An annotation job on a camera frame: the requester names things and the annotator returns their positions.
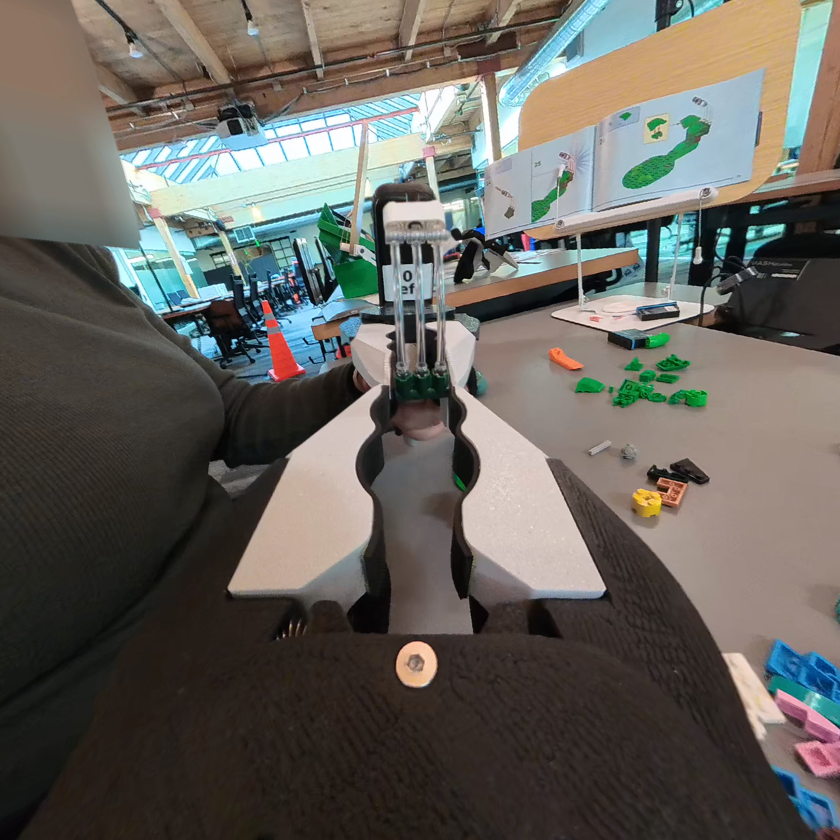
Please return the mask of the orange traffic cone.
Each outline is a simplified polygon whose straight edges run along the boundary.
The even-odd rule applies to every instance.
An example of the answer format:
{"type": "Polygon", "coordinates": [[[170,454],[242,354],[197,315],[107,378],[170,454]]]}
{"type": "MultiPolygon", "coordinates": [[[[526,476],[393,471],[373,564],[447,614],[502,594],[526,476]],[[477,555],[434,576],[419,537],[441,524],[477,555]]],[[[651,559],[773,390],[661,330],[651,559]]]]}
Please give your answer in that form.
{"type": "Polygon", "coordinates": [[[304,368],[297,362],[288,346],[272,307],[266,300],[261,302],[261,307],[269,342],[271,360],[271,367],[268,370],[269,378],[279,383],[305,375],[304,368]]]}

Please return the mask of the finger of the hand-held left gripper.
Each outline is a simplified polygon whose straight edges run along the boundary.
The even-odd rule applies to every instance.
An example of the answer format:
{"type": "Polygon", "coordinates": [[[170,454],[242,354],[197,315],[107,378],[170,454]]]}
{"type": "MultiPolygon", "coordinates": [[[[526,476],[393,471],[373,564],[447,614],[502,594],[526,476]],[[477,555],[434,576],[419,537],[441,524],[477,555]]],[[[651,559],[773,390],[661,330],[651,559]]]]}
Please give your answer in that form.
{"type": "Polygon", "coordinates": [[[384,322],[361,322],[350,342],[353,383],[356,389],[392,385],[394,326],[384,322]]]}
{"type": "Polygon", "coordinates": [[[475,352],[476,336],[461,322],[446,322],[446,359],[451,391],[466,388],[475,352]]]}

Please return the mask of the black office chair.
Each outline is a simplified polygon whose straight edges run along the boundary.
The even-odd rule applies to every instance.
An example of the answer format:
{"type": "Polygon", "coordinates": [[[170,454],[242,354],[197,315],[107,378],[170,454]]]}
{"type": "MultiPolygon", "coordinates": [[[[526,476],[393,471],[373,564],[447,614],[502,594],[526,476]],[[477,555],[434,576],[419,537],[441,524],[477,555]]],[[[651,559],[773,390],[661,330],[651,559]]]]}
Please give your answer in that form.
{"type": "Polygon", "coordinates": [[[245,357],[250,364],[256,363],[254,354],[261,354],[263,345],[232,300],[210,301],[203,316],[221,354],[218,362],[221,369],[227,369],[237,356],[245,357]]]}

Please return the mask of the instruction booklet on stand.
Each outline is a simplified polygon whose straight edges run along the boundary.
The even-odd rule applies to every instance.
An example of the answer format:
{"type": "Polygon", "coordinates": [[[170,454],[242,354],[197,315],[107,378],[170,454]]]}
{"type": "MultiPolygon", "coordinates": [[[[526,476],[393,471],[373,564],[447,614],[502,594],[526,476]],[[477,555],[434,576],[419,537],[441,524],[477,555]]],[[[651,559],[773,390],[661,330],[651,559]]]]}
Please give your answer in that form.
{"type": "Polygon", "coordinates": [[[764,70],[762,131],[749,183],[727,185],[711,205],[758,190],[781,160],[802,5],[728,2],[589,61],[536,87],[519,121],[520,151],[633,106],[764,70]]]}

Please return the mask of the person's left forearm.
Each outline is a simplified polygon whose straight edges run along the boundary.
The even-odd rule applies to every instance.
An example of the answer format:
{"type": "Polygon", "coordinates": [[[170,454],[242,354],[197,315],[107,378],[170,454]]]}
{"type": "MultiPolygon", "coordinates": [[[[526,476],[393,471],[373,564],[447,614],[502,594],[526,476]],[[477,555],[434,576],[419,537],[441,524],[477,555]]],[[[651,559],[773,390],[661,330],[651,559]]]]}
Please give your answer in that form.
{"type": "Polygon", "coordinates": [[[352,363],[282,382],[249,384],[230,373],[213,378],[224,409],[213,459],[230,468],[285,458],[370,388],[352,363]]]}

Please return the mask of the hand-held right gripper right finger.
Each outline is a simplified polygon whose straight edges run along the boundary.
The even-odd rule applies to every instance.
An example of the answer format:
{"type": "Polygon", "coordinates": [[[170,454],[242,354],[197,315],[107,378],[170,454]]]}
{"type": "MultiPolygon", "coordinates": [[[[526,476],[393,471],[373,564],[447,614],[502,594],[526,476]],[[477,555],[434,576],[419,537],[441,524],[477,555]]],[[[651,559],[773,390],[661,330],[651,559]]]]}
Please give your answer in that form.
{"type": "Polygon", "coordinates": [[[449,397],[456,503],[451,570],[475,601],[597,599],[606,586],[547,456],[464,387],[449,397]]]}

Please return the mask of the dark green clear tube assembly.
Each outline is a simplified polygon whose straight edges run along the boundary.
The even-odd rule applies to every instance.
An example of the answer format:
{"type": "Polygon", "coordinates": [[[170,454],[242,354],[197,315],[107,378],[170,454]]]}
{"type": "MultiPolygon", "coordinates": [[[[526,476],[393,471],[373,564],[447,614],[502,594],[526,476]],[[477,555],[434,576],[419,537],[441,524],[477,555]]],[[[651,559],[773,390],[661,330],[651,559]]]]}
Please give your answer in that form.
{"type": "Polygon", "coordinates": [[[443,271],[450,235],[441,202],[387,203],[382,236],[385,299],[394,318],[395,399],[438,400],[450,391],[443,271]]]}

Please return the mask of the idle gripper device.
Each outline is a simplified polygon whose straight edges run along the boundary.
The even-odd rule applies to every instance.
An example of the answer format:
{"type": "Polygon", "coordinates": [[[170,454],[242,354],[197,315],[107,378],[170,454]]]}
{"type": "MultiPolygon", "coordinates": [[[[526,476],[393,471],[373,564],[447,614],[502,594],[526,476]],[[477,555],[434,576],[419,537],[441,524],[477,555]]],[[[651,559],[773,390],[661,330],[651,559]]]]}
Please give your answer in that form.
{"type": "Polygon", "coordinates": [[[479,269],[485,269],[489,274],[502,266],[518,270],[518,262],[511,252],[495,240],[487,240],[478,229],[470,228],[462,232],[453,227],[450,234],[455,242],[463,246],[454,273],[456,285],[472,280],[479,269]]]}

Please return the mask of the grey desk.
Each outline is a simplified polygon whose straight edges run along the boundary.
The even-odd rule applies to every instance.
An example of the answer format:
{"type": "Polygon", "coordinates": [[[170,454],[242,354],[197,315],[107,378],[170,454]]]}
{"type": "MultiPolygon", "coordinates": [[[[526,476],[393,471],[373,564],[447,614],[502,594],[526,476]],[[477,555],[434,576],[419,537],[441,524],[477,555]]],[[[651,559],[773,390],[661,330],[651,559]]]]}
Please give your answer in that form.
{"type": "Polygon", "coordinates": [[[507,738],[536,723],[512,758],[491,734],[469,788],[437,778],[406,801],[388,838],[814,838],[753,736],[718,648],[758,665],[773,639],[838,661],[838,357],[676,325],[649,351],[692,360],[679,387],[705,408],[608,407],[575,395],[558,345],[584,375],[617,385],[632,352],[548,309],[481,327],[484,404],[557,455],[561,484],[593,526],[609,597],[552,602],[551,635],[480,635],[539,654],[548,699],[514,675],[500,718],[507,738]],[[587,450],[612,446],[596,456],[587,450]],[[635,445],[635,461],[621,447],[635,445]],[[632,510],[646,472],[683,458],[710,477],[655,518],[632,510]]]}

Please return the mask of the silver ventilation duct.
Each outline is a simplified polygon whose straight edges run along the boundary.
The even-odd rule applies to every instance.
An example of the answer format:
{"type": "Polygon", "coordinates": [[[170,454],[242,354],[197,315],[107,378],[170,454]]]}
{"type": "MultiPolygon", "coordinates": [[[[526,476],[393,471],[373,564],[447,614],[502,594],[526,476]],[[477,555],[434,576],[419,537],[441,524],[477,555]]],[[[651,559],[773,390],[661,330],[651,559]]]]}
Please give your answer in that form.
{"type": "Polygon", "coordinates": [[[539,42],[531,57],[522,63],[517,72],[501,87],[498,92],[499,104],[509,109],[522,105],[539,74],[548,68],[552,60],[565,51],[566,47],[609,3],[609,1],[570,2],[550,32],[539,42]]]}

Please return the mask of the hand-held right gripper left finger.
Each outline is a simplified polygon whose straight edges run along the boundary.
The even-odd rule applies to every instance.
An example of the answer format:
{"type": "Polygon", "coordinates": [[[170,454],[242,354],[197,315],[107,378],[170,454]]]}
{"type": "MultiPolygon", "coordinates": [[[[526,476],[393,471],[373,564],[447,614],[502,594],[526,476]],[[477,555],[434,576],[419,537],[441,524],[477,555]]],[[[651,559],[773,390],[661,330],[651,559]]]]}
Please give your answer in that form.
{"type": "Polygon", "coordinates": [[[227,585],[231,596],[385,595],[382,506],[371,486],[390,408],[387,387],[375,386],[292,451],[227,585]]]}

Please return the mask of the pile of colourful toy bricks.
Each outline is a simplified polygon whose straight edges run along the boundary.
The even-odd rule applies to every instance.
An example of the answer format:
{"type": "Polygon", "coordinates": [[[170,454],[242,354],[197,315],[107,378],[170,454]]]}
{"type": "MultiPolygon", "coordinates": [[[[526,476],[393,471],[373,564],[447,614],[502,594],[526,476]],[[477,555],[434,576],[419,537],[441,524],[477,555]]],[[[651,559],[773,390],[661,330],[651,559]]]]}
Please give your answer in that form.
{"type": "Polygon", "coordinates": [[[838,838],[838,664],[779,638],[758,668],[741,653],[722,657],[784,795],[815,838],[838,838]]]}

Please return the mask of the open instruction booklet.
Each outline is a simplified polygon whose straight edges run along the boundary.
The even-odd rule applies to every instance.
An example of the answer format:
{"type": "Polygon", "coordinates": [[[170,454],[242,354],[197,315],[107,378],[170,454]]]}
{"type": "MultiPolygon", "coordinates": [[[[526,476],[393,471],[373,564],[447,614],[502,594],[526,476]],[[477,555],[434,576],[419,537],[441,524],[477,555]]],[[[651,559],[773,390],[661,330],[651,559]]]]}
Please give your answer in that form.
{"type": "Polygon", "coordinates": [[[485,236],[752,178],[763,70],[620,108],[486,169],[485,236]]]}

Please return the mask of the clear acrylic book stand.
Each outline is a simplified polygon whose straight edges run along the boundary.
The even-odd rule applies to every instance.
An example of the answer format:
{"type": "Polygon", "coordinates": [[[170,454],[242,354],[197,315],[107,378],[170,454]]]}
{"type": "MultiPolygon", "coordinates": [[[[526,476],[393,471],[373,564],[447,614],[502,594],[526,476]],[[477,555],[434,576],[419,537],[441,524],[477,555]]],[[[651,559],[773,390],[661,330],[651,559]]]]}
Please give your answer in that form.
{"type": "MultiPolygon", "coordinates": [[[[692,209],[701,209],[703,206],[711,205],[718,198],[718,193],[719,190],[715,186],[704,185],[669,196],[617,206],[604,211],[574,213],[564,217],[557,216],[553,227],[563,237],[579,238],[584,233],[602,228],[614,228],[669,214],[681,215],[692,209]]],[[[625,294],[610,300],[588,301],[583,292],[581,267],[578,270],[578,275],[577,304],[553,312],[552,318],[606,332],[622,329],[650,330],[656,326],[665,326],[697,318],[711,309],[711,306],[697,302],[678,302],[680,309],[678,319],[640,322],[635,316],[638,307],[676,300],[671,297],[654,298],[625,294]]]]}

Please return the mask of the green tilted cart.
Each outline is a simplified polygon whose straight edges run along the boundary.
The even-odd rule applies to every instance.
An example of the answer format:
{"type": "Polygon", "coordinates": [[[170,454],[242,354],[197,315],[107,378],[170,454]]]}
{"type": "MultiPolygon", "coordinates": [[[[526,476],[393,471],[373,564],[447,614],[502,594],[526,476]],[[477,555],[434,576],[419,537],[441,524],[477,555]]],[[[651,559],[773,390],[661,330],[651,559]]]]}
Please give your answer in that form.
{"type": "Polygon", "coordinates": [[[366,298],[379,289],[373,237],[360,232],[359,254],[350,252],[350,220],[324,204],[318,218],[318,239],[329,254],[333,273],[345,298],[366,298]]]}

